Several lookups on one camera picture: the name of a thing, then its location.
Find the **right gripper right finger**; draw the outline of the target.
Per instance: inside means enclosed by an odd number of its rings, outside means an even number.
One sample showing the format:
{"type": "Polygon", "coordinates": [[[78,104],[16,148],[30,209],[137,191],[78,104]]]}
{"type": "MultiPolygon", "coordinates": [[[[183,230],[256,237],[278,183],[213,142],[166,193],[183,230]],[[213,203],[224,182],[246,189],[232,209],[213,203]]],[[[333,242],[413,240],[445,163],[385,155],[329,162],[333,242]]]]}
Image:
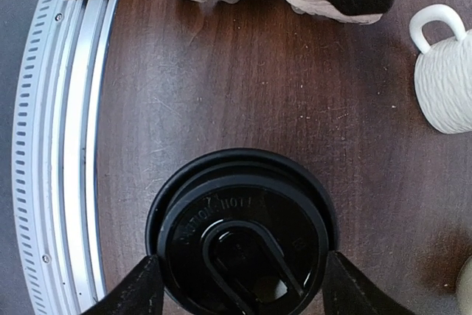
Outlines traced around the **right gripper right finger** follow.
{"type": "Polygon", "coordinates": [[[382,292],[337,251],[331,251],[327,256],[322,298],[326,314],[414,314],[382,292]]]}

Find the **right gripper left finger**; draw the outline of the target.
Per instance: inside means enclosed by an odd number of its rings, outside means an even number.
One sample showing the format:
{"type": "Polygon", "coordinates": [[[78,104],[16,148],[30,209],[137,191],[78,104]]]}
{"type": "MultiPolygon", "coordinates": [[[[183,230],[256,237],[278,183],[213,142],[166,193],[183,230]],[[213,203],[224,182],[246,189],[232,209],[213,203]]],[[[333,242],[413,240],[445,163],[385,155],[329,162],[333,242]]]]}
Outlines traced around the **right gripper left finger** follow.
{"type": "Polygon", "coordinates": [[[102,300],[83,312],[100,314],[162,314],[164,282],[156,255],[145,256],[119,285],[102,300]]]}

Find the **black plastic cup lid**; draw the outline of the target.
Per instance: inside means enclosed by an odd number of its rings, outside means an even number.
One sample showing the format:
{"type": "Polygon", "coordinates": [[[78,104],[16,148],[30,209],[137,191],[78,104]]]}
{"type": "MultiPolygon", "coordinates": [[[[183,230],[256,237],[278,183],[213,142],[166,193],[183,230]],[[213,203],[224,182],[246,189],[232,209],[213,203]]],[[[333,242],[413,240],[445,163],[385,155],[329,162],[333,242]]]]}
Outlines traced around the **black plastic cup lid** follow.
{"type": "Polygon", "coordinates": [[[191,314],[300,314],[339,244],[333,201],[295,161],[231,148],[180,167],[145,226],[167,294],[191,314]]]}

